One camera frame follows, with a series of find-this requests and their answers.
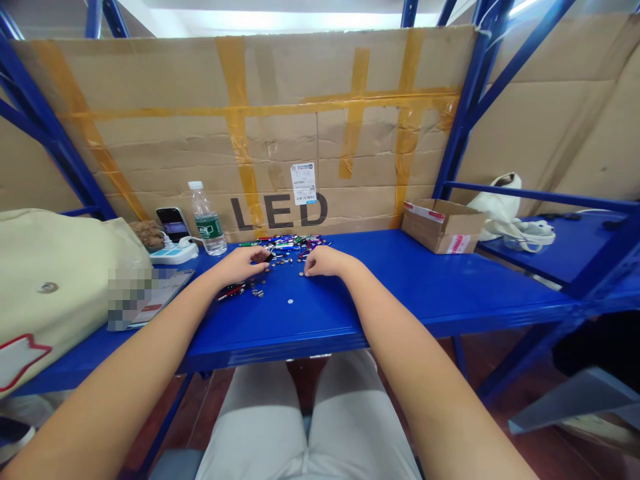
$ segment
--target hand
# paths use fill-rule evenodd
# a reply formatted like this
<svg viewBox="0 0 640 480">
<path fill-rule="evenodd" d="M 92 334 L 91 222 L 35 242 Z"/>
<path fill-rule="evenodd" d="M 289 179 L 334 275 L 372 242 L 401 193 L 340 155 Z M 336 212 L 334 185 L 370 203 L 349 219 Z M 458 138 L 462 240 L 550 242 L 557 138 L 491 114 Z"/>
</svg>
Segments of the hand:
<svg viewBox="0 0 640 480">
<path fill-rule="evenodd" d="M 268 256 L 269 252 L 264 247 L 238 247 L 212 267 L 207 275 L 218 283 L 220 288 L 226 287 L 264 271 L 269 266 L 265 262 Z"/>
<path fill-rule="evenodd" d="M 361 265 L 360 260 L 326 245 L 320 245 L 314 248 L 307 257 L 305 275 L 307 277 L 314 275 L 337 275 L 340 277 L 348 268 L 358 264 Z"/>
</svg>

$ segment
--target wooden floor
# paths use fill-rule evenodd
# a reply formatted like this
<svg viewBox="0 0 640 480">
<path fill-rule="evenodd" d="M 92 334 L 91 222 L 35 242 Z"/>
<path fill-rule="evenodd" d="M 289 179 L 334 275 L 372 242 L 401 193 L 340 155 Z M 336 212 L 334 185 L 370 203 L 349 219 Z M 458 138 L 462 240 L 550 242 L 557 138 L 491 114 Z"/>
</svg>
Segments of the wooden floor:
<svg viewBox="0 0 640 480">
<path fill-rule="evenodd" d="M 474 388 L 478 387 L 523 333 L 524 330 L 509 330 L 464 336 L 470 382 Z M 450 340 L 445 339 L 440 343 L 453 358 Z M 326 359 L 301 359 L 287 364 L 296 384 L 303 411 L 311 410 L 315 380 L 325 363 Z M 233 369 L 218 370 L 206 380 L 199 375 L 193 376 L 161 452 L 166 448 L 188 447 L 204 450 L 207 447 L 232 376 Z M 382 377 L 396 410 L 399 410 L 393 392 L 383 375 Z M 511 385 L 489 410 L 508 434 L 508 418 L 564 379 L 564 376 L 553 368 L 549 358 Z M 176 377 L 168 386 L 129 453 L 125 463 L 126 470 L 136 471 L 140 468 L 183 380 L 183 377 Z M 399 416 L 407 431 L 400 411 Z M 549 427 L 517 437 L 508 435 L 541 480 L 640 480 L 639 460 L 593 445 L 559 428 Z"/>
</svg>

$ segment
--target ceiling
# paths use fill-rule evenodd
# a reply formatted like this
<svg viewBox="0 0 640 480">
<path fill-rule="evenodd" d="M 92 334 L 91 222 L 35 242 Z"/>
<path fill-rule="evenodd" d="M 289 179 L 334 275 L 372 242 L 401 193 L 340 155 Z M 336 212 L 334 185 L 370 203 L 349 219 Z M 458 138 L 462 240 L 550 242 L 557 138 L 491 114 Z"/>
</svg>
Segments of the ceiling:
<svg viewBox="0 0 640 480">
<path fill-rule="evenodd" d="M 0 0 L 27 39 L 82 38 L 87 0 Z M 417 27 L 436 25 L 445 0 L 420 0 Z M 529 5 L 522 17 L 541 17 L 553 0 Z M 119 0 L 132 37 L 209 37 L 256 33 L 393 29 L 403 0 Z M 577 0 L 569 16 L 633 11 L 637 0 Z M 475 0 L 458 0 L 450 23 L 469 23 Z M 106 22 L 102 36 L 110 37 Z"/>
</svg>

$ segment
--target plastic water bottle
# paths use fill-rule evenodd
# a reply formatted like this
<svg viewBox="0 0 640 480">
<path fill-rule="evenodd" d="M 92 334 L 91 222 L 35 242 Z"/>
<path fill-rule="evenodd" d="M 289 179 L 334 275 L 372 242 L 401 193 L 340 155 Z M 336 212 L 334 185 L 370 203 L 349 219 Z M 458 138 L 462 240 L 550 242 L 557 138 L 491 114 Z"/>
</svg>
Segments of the plastic water bottle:
<svg viewBox="0 0 640 480">
<path fill-rule="evenodd" d="M 191 206 L 205 250 L 210 255 L 222 255 L 227 251 L 227 241 L 220 226 L 218 213 L 211 208 L 203 191 L 202 182 L 189 182 Z"/>
</svg>

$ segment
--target beige tote bag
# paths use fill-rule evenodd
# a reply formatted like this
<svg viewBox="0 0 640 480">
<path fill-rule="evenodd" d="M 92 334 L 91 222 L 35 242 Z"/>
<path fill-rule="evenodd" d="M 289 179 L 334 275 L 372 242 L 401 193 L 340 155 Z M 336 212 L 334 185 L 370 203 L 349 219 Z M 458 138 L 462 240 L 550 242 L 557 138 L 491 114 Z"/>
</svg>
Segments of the beige tote bag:
<svg viewBox="0 0 640 480">
<path fill-rule="evenodd" d="M 151 262 L 122 218 L 7 211 L 0 213 L 0 238 L 3 398 L 106 321 L 114 269 L 150 269 Z"/>
</svg>

